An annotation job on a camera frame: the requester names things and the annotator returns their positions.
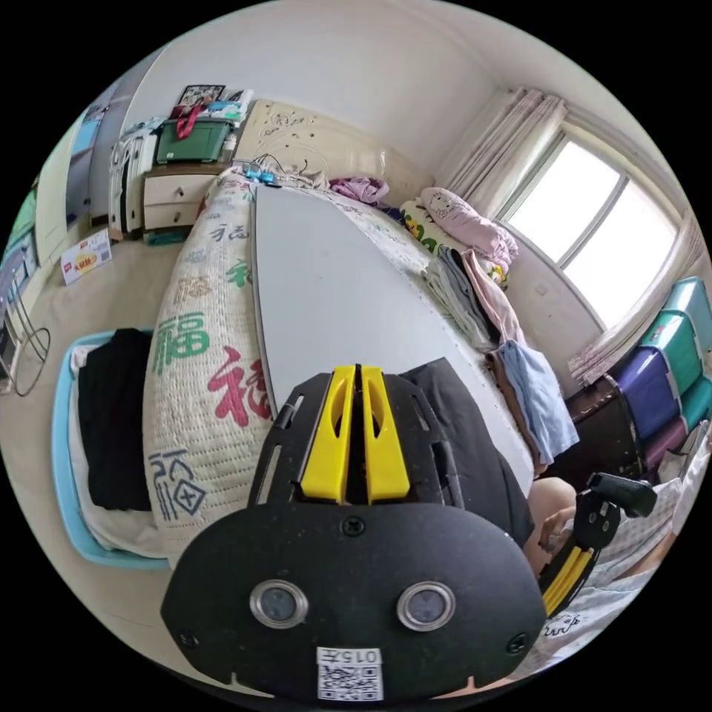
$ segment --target floor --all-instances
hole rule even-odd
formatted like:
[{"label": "floor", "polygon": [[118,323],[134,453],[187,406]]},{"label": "floor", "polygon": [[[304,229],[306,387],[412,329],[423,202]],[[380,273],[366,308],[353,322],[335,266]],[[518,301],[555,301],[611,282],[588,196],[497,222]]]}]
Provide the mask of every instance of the floor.
[{"label": "floor", "polygon": [[[115,245],[113,259],[65,286],[56,269],[31,319],[52,334],[49,358],[26,397],[0,396],[0,448],[22,512],[52,565],[80,601],[116,637],[178,673],[216,685],[185,661],[159,615],[170,571],[133,571],[92,564],[71,546],[56,503],[50,462],[54,388],[62,358],[76,339],[122,327],[153,328],[181,245]],[[20,389],[37,373],[27,348]],[[27,434],[31,433],[28,442]],[[252,692],[239,685],[232,689]]]}]

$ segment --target plastic storage drawer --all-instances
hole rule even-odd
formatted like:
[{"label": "plastic storage drawer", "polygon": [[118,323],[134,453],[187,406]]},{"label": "plastic storage drawer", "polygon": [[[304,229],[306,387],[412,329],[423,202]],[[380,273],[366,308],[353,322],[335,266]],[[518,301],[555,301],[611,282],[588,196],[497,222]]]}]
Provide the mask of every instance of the plastic storage drawer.
[{"label": "plastic storage drawer", "polygon": [[675,282],[662,312],[686,314],[702,351],[712,349],[712,307],[705,283],[699,277]]},{"label": "plastic storage drawer", "polygon": [[668,367],[661,352],[639,346],[611,376],[628,403],[641,440],[680,415],[680,404],[670,387]]},{"label": "plastic storage drawer", "polygon": [[220,158],[223,143],[232,129],[232,121],[198,119],[184,139],[176,134],[177,121],[163,124],[156,151],[156,163],[203,161],[210,163]]},{"label": "plastic storage drawer", "polygon": [[682,419],[692,432],[712,414],[712,380],[700,376],[682,396]]},{"label": "plastic storage drawer", "polygon": [[682,447],[688,437],[688,430],[683,418],[675,418],[674,421],[657,432],[644,445],[645,466],[648,470],[655,469],[660,465],[661,460],[668,450],[677,450]]},{"label": "plastic storage drawer", "polygon": [[686,314],[661,312],[641,339],[640,346],[657,349],[665,358],[682,395],[702,373],[702,362],[695,341],[692,322]]}]

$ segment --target purple storage box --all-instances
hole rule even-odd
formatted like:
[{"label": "purple storage box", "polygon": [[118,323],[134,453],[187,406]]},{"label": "purple storage box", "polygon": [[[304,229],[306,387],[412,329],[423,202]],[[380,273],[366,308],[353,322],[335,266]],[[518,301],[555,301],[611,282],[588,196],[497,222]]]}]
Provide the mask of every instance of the purple storage box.
[{"label": "purple storage box", "polygon": [[680,402],[670,387],[665,356],[657,349],[636,347],[612,376],[625,396],[641,440],[647,440],[680,415]]},{"label": "purple storage box", "polygon": [[685,421],[675,418],[644,445],[645,466],[648,469],[657,467],[668,450],[677,450],[687,439],[688,428]]}]

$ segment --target qr code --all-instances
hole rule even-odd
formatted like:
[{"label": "qr code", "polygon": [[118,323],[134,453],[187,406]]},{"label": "qr code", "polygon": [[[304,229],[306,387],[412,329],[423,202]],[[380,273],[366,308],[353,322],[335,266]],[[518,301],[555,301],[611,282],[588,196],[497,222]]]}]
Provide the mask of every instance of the qr code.
[{"label": "qr code", "polygon": [[383,699],[380,665],[320,665],[319,699],[376,702]]}]

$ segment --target curtain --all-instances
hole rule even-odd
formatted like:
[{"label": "curtain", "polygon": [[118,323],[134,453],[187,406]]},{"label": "curtain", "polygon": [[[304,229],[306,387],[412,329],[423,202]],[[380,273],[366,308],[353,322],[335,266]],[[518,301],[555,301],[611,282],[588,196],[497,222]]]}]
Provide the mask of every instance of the curtain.
[{"label": "curtain", "polygon": [[650,328],[673,284],[690,273],[705,252],[699,224],[692,210],[688,209],[665,264],[653,283],[620,323],[569,360],[571,375],[588,386],[628,354]]},{"label": "curtain", "polygon": [[519,88],[461,160],[445,187],[490,219],[512,196],[567,113],[563,99]]}]

